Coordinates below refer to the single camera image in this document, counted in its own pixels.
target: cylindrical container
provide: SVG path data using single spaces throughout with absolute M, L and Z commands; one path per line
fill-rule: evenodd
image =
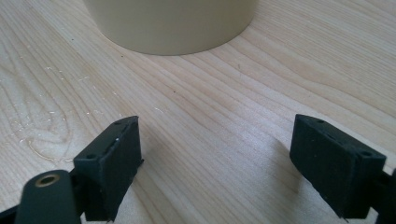
M 258 0 L 84 0 L 101 32 L 134 51 L 180 55 L 239 35 Z

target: wood grain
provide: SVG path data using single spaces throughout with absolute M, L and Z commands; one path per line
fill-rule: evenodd
M 290 162 L 294 115 L 385 154 L 390 173 L 395 71 L 392 0 L 261 0 L 240 36 L 177 57 L 115 45 L 78 0 L 1 0 L 0 210 L 138 115 L 146 162 L 116 223 L 346 223 Z

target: light wooden surface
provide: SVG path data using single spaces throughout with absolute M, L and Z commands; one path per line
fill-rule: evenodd
M 80 0 L 0 0 L 0 210 L 138 115 L 146 162 L 116 223 L 346 223 L 290 162 L 294 115 L 385 154 L 390 173 L 395 74 L 394 0 L 261 0 L 236 39 L 181 57 L 113 44 Z

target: cream cylinder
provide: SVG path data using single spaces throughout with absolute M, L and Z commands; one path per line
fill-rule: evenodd
M 258 0 L 84 0 L 101 32 L 134 51 L 181 55 L 239 35 Z

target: wooden table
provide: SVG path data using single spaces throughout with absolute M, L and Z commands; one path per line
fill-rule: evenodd
M 106 39 L 80 0 L 1 0 L 0 210 L 138 115 L 146 162 L 116 223 L 346 223 L 289 159 L 294 116 L 385 154 L 390 174 L 395 15 L 394 0 L 261 0 L 229 43 L 161 57 Z

